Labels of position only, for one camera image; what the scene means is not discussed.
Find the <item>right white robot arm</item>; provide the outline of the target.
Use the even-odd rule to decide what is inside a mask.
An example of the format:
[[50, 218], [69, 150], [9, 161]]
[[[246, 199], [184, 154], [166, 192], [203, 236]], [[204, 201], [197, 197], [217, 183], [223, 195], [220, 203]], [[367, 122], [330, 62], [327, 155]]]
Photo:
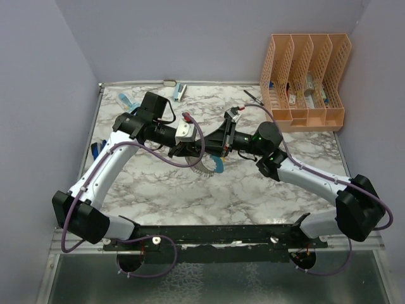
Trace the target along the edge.
[[303, 215], [290, 233], [292, 243], [306, 247], [320, 236], [343, 234], [363, 242], [385, 215], [378, 196], [368, 178], [341, 177], [310, 167], [281, 150], [283, 136], [275, 123], [259, 124], [253, 135], [237, 132], [235, 122], [227, 118], [222, 125], [204, 137], [205, 151], [215, 156], [244, 151], [258, 156], [259, 171], [275, 181], [303, 188], [329, 203], [334, 210]]

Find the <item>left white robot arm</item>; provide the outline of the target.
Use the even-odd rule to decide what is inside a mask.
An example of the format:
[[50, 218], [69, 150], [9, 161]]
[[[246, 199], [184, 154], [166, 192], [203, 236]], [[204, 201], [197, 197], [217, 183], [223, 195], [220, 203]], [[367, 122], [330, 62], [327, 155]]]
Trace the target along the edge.
[[135, 230], [136, 224], [123, 217], [107, 216], [101, 208], [118, 174], [138, 150], [143, 149], [174, 167], [183, 166], [144, 144], [151, 141], [177, 148], [181, 144], [194, 143], [196, 136], [203, 135], [188, 113], [183, 113], [184, 119], [177, 128], [163, 121], [161, 118], [169, 104], [166, 98], [147, 92], [139, 107], [116, 118], [105, 147], [88, 171], [67, 192], [55, 193], [52, 205], [63, 237], [70, 232], [92, 244], [102, 239], [117, 239], [126, 250], [138, 246], [140, 235]]

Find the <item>light blue white stapler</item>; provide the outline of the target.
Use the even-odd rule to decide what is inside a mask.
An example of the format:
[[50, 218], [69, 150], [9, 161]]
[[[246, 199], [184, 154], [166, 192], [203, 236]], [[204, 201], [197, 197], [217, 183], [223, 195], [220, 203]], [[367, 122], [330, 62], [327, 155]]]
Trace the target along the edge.
[[174, 102], [180, 102], [187, 90], [187, 84], [178, 83], [173, 93]]

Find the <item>black pen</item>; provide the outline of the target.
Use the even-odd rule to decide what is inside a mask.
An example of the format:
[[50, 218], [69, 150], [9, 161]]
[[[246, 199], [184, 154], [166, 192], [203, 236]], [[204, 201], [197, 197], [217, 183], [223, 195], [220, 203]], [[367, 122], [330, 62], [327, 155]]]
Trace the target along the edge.
[[255, 96], [253, 96], [250, 92], [248, 92], [247, 90], [243, 90], [243, 92], [245, 94], [247, 94], [254, 102], [256, 102], [257, 104], [264, 106], [264, 103], [262, 101], [260, 101], [258, 98], [256, 98]]

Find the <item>blue packaged item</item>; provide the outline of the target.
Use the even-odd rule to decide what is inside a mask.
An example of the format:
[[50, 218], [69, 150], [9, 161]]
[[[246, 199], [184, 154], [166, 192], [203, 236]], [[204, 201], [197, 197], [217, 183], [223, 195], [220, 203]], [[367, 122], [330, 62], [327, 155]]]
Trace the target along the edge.
[[136, 103], [130, 96], [123, 92], [118, 94], [118, 103], [124, 111], [129, 113], [133, 112], [140, 106], [139, 103]]

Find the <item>orange desk file organizer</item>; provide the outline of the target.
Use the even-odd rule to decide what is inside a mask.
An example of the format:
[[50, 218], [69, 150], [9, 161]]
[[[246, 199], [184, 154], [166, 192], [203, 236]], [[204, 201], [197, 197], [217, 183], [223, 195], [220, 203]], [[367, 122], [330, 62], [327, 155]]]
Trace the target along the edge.
[[351, 52], [347, 34], [273, 34], [259, 81], [263, 103], [284, 132], [336, 132], [338, 89]]

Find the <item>items in organizer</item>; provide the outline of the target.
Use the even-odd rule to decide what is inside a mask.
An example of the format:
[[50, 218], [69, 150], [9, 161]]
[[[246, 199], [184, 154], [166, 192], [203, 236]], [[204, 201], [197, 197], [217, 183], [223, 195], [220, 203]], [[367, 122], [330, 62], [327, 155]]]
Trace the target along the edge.
[[320, 83], [315, 75], [308, 71], [305, 75], [303, 85], [298, 79], [285, 84], [286, 95], [291, 108], [302, 108], [302, 101], [305, 100], [306, 108], [321, 108], [321, 105], [328, 106], [329, 100], [325, 92], [325, 87]]

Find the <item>beige wall clip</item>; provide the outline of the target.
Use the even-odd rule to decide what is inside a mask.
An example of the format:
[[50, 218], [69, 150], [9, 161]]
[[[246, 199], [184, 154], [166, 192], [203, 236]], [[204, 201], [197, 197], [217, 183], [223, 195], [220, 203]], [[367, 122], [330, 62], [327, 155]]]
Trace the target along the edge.
[[167, 87], [175, 87], [177, 85], [177, 81], [166, 79], [163, 81], [163, 85]]

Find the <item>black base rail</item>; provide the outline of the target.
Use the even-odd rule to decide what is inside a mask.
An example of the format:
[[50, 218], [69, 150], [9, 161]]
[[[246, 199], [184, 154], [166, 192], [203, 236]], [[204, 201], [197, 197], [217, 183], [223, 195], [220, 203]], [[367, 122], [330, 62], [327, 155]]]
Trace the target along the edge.
[[296, 224], [137, 225], [131, 243], [112, 241], [104, 251], [142, 253], [149, 263], [289, 262], [289, 250], [326, 248], [305, 236]]

